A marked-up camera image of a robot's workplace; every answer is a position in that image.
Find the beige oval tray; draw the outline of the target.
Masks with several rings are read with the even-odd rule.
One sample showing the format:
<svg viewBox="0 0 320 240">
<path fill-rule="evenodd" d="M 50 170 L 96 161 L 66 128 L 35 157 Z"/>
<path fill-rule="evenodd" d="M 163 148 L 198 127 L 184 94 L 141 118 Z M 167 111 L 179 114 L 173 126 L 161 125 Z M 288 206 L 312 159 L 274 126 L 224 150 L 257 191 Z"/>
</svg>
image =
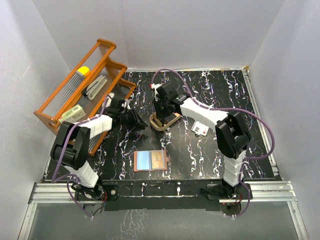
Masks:
<svg viewBox="0 0 320 240">
<path fill-rule="evenodd" d="M 182 116 L 178 113 L 172 113 L 170 116 L 165 118 L 158 118 L 154 112 L 150 117 L 150 125 L 158 132 L 163 132 L 175 122 L 177 122 Z"/>
</svg>

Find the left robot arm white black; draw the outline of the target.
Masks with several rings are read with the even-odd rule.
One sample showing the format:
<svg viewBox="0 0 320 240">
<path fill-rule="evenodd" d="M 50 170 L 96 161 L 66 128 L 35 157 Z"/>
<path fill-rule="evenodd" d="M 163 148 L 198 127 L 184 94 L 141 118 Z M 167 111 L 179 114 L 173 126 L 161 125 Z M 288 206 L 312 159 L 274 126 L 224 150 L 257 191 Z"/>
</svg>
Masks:
<svg viewBox="0 0 320 240">
<path fill-rule="evenodd" d="M 111 93 L 105 97 L 99 114 L 75 123 L 63 121 L 50 152 L 56 162 L 51 181 L 56 183 L 69 176 L 75 191 L 93 200 L 101 198 L 102 180 L 88 162 L 90 140 L 118 126 L 136 132 L 148 125 L 127 100 Z"/>
</svg>

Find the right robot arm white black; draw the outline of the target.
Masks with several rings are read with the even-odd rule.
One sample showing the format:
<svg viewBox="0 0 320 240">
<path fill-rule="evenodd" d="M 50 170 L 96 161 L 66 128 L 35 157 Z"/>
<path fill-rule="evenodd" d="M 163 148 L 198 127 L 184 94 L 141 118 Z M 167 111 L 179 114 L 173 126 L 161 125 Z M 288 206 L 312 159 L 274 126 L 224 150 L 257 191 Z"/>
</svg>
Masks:
<svg viewBox="0 0 320 240">
<path fill-rule="evenodd" d="M 174 115 L 186 116 L 200 122 L 215 132 L 219 151 L 224 158 L 224 171 L 221 185 L 208 194 L 233 199 L 241 192 L 244 183 L 243 163 L 251 135 L 242 116 L 199 102 L 188 94 L 179 94 L 171 84 L 150 85 L 154 93 L 155 118 L 162 125 Z"/>
</svg>

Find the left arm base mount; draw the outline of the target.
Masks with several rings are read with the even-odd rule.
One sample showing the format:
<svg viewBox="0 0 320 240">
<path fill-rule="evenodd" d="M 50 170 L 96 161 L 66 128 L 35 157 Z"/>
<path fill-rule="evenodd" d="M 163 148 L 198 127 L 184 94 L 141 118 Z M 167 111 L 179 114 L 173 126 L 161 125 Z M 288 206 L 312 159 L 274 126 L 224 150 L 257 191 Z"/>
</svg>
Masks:
<svg viewBox="0 0 320 240">
<path fill-rule="evenodd" d="M 74 183 L 71 188 L 76 192 L 77 200 L 100 202 L 100 207 L 91 214 L 93 217 L 106 209 L 107 201 L 117 201 L 119 198 L 119 187 L 113 184 L 98 184 L 88 188 Z"/>
</svg>

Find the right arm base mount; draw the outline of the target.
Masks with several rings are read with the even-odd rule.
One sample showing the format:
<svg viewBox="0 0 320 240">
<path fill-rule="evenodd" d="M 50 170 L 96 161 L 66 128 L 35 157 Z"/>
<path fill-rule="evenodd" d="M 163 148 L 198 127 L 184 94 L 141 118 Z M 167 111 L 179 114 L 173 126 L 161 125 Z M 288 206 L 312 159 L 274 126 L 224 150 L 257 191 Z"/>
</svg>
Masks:
<svg viewBox="0 0 320 240">
<path fill-rule="evenodd" d="M 248 183 L 238 183 L 230 186 L 227 183 L 210 183 L 199 190 L 199 195 L 213 203 L 213 211 L 219 211 L 220 200 L 231 200 L 231 204 L 239 203 L 240 200 L 252 200 L 253 194 Z"/>
</svg>

